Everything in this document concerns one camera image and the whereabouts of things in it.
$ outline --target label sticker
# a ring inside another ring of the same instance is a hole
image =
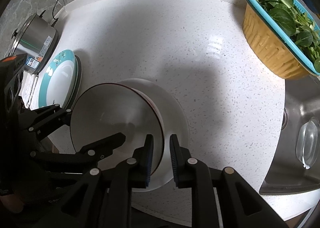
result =
[[[29,57],[26,64],[34,69],[37,68],[37,66],[39,65],[39,61],[36,61],[35,59]]]
[[[35,57],[35,60],[37,60],[37,61],[39,61],[39,62],[41,62],[41,61],[42,61],[42,59],[43,59],[43,57],[42,57],[42,56],[36,56],[36,57]]]
[[[52,38],[50,36],[48,36],[44,42],[44,45],[46,45],[48,47],[51,41],[52,41]]]
[[[39,57],[43,58],[49,48],[46,45],[42,46],[42,49],[39,52]]]

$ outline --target clear plastic container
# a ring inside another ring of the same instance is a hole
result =
[[[312,167],[317,159],[318,138],[320,140],[320,123],[318,119],[312,117],[309,122],[301,126],[296,146],[296,156],[306,169]]]

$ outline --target sink drain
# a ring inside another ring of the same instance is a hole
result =
[[[287,110],[284,109],[281,130],[283,130],[286,127],[287,123],[288,123],[288,113],[287,113]]]

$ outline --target stainless steel pot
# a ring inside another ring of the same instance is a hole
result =
[[[42,15],[30,16],[20,31],[16,29],[12,34],[15,39],[9,56],[27,53],[24,70],[30,74],[37,74],[43,69],[58,42],[57,30],[42,19]]]

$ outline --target sink basin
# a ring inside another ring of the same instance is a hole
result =
[[[300,127],[313,116],[320,120],[320,81],[312,76],[286,80],[282,130],[260,194],[293,194],[320,188],[320,156],[308,170],[296,156]]]

